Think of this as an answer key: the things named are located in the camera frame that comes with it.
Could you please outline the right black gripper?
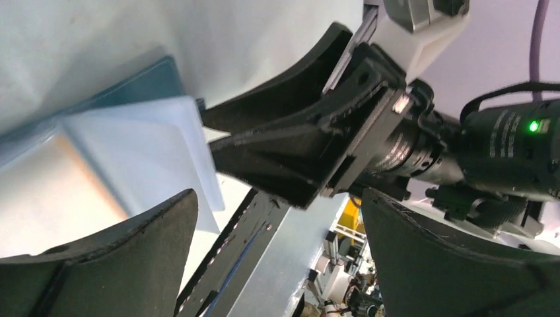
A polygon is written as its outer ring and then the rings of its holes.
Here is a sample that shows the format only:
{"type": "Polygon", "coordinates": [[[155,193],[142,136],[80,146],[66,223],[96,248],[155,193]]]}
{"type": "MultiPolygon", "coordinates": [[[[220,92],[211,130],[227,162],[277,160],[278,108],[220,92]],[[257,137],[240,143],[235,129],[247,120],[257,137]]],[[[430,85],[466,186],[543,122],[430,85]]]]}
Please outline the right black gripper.
{"type": "Polygon", "coordinates": [[[358,85],[322,95],[351,37],[333,22],[286,71],[202,111],[205,127],[226,133],[210,144],[219,172],[295,207],[367,188],[403,201],[410,179],[463,182],[452,152],[458,120],[435,111],[431,87],[407,84],[376,44],[358,45],[343,74],[358,85]]]}

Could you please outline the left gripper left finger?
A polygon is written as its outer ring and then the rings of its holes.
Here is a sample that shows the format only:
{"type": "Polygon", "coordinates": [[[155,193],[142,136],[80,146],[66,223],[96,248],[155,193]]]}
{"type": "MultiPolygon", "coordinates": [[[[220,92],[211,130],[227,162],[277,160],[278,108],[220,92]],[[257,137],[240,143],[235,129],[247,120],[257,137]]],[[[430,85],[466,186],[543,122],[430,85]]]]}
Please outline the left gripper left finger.
{"type": "Polygon", "coordinates": [[[1,260],[2,316],[172,316],[197,223],[184,190],[36,256],[1,260]]]}

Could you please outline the blue card holder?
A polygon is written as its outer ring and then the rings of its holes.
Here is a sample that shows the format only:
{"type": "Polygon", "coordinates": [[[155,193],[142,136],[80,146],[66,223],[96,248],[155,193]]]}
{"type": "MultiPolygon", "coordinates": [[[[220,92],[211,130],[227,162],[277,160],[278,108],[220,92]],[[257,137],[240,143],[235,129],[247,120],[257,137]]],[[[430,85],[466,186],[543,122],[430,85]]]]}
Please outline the blue card holder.
{"type": "Polygon", "coordinates": [[[172,57],[1,136],[1,256],[40,254],[191,188],[196,231],[225,207],[199,108],[172,57]]]}

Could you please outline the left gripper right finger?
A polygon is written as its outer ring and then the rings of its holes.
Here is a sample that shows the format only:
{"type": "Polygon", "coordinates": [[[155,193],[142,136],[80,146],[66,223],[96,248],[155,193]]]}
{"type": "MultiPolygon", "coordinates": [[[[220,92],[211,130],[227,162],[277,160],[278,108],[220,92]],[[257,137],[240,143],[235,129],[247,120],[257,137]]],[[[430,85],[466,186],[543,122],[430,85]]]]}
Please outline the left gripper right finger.
{"type": "Polygon", "coordinates": [[[558,316],[559,256],[504,246],[362,196],[389,316],[558,316]]]}

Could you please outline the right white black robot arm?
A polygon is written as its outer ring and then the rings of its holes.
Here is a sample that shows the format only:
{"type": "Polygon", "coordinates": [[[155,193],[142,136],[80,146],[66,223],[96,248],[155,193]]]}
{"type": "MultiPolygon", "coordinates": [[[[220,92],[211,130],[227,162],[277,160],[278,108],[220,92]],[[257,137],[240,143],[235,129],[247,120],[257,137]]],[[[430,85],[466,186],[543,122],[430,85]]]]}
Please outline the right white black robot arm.
{"type": "Polygon", "coordinates": [[[356,33],[333,23],[296,64],[268,82],[204,110],[216,169],[295,207],[367,188],[403,201],[410,179],[431,183],[449,221],[497,229],[559,199],[559,101],[481,109],[518,91],[558,90],[529,81],[467,103],[459,119],[435,110],[412,67],[382,49],[385,21],[356,33]]]}

